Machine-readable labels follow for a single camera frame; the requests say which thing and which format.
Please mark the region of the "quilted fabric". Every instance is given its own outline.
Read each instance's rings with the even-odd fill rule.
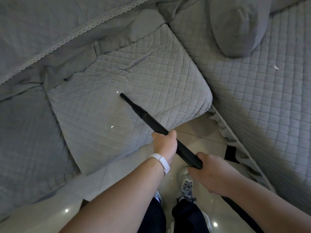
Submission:
[[[0,0],[0,84],[147,0]]]
[[[0,102],[0,220],[80,173],[37,85]]]
[[[311,214],[311,0],[271,16],[262,42],[235,59],[217,47],[207,5],[181,11],[170,28],[278,194]]]
[[[167,129],[203,114],[212,103],[202,74],[166,24],[98,56],[87,70],[48,92],[68,148],[85,174],[151,142],[152,130],[120,93]]]

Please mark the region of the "forearm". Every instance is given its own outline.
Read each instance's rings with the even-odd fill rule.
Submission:
[[[311,217],[245,177],[228,196],[243,208],[265,233],[311,232]]]
[[[92,200],[61,232],[137,232],[163,176],[156,159],[146,160]]]

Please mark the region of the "hand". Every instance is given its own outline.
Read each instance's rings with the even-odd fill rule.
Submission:
[[[209,192],[228,197],[238,180],[244,178],[235,168],[219,156],[199,152],[203,168],[188,168],[190,176],[199,181]]]
[[[152,133],[154,152],[165,158],[167,163],[171,165],[177,150],[177,134],[175,130],[171,130],[166,136],[159,133]]]

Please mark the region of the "leg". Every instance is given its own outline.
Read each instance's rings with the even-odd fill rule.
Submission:
[[[152,198],[137,233],[166,233],[165,214],[155,197]]]
[[[175,220],[174,233],[209,233],[201,210],[194,203],[192,196],[193,180],[186,168],[178,176],[181,186],[178,203],[172,210]]]

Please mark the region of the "black pants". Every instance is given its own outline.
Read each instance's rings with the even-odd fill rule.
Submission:
[[[174,233],[209,233],[204,216],[196,204],[181,200],[172,210]],[[138,233],[166,233],[166,218],[160,203],[153,198]]]

